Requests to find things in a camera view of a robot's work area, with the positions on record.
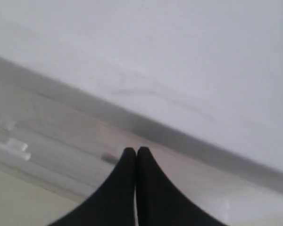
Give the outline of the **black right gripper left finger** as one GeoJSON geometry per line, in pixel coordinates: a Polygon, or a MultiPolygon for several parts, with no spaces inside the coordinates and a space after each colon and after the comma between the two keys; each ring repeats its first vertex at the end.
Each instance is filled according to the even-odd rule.
{"type": "Polygon", "coordinates": [[[103,184],[52,226],[134,226],[136,152],[125,148],[103,184]]]}

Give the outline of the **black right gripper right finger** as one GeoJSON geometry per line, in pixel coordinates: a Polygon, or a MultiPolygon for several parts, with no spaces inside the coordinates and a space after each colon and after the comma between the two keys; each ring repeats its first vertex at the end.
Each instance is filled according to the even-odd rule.
{"type": "Polygon", "coordinates": [[[223,225],[174,186],[149,148],[141,147],[136,161],[136,204],[140,226],[223,225]]]}

